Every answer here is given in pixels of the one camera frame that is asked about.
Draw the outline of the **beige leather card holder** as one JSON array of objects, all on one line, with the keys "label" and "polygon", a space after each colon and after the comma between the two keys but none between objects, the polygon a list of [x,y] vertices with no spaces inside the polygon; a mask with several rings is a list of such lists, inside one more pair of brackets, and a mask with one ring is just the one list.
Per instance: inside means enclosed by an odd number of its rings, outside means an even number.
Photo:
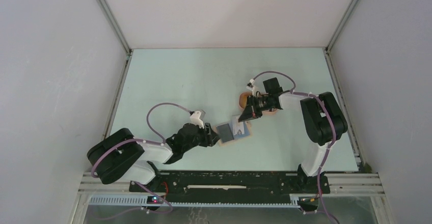
[{"label": "beige leather card holder", "polygon": [[214,127],[219,136],[219,146],[235,143],[239,140],[252,136],[251,123],[248,121],[239,122],[239,116],[232,116],[230,121]]}]

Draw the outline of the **gold credit card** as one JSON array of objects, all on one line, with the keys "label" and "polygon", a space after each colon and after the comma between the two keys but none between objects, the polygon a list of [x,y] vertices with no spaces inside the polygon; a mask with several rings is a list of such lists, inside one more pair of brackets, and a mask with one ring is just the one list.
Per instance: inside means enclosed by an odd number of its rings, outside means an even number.
[{"label": "gold credit card", "polygon": [[241,94],[239,97],[239,106],[244,109],[247,105],[247,99],[249,97],[249,94]]}]

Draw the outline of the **white credit card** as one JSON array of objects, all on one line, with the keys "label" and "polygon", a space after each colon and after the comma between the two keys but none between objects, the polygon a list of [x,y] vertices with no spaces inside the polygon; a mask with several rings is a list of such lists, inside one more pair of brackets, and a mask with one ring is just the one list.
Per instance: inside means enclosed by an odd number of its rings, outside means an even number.
[{"label": "white credit card", "polygon": [[231,119],[231,129],[234,139],[240,139],[249,136],[249,129],[245,122],[238,121],[239,116],[233,116]]}]

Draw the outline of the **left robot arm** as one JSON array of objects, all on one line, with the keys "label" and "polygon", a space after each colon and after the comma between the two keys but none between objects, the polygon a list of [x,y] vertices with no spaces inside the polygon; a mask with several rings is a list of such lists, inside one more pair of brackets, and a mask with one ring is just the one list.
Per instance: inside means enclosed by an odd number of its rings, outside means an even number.
[{"label": "left robot arm", "polygon": [[161,178],[155,163],[173,164],[195,147],[212,147],[219,135],[204,123],[201,128],[186,123],[163,143],[135,138],[122,128],[93,146],[87,152],[92,165],[91,176],[108,185],[119,180],[137,181],[148,191],[160,188]]}]

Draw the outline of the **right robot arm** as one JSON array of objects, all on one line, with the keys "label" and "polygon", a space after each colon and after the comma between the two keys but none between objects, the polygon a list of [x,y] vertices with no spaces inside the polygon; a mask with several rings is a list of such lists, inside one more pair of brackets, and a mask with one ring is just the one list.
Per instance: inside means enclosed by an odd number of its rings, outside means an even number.
[{"label": "right robot arm", "polygon": [[293,89],[285,91],[275,77],[265,80],[263,85],[265,93],[260,94],[254,79],[250,79],[247,88],[252,93],[247,96],[238,121],[261,118],[265,111],[299,108],[306,133],[313,144],[300,164],[302,175],[297,177],[296,185],[300,191],[310,192],[317,185],[315,176],[321,174],[333,144],[347,132],[346,118],[331,92],[315,95]]}]

